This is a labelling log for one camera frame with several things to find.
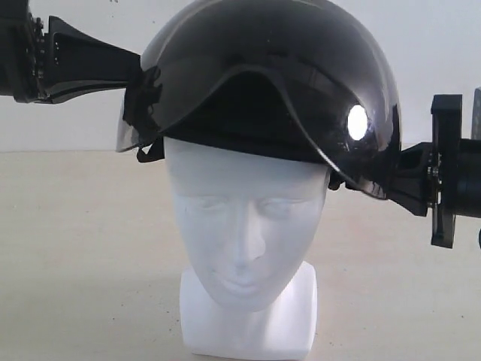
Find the white light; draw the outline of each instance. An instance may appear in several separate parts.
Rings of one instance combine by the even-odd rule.
[[[354,105],[347,116],[347,130],[355,141],[360,141],[368,132],[368,115],[361,105]]]

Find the beige floor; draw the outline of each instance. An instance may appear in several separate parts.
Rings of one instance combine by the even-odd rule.
[[[319,330],[309,360],[477,361],[481,220],[454,250],[430,218],[330,193],[308,255]],[[162,165],[132,154],[0,155],[0,360],[207,360],[183,350],[186,254]]]

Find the helmet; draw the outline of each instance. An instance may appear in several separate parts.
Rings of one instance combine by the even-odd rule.
[[[398,91],[372,34],[327,0],[197,0],[142,55],[116,150],[163,159],[164,137],[323,163],[387,199]]]

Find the mannequin face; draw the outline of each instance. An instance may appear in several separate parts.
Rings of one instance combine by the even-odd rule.
[[[329,170],[165,139],[174,210],[192,267],[224,308],[260,311],[294,277]]]

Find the white backdrop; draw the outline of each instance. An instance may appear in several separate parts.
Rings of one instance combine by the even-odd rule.
[[[61,17],[94,38],[142,53],[162,25],[190,0],[31,0],[34,16]],[[395,72],[403,141],[431,139],[435,93],[464,95],[470,134],[474,89],[481,85],[478,0],[336,0],[374,34]],[[0,151],[112,150],[123,91],[63,105],[18,105],[0,97]]]

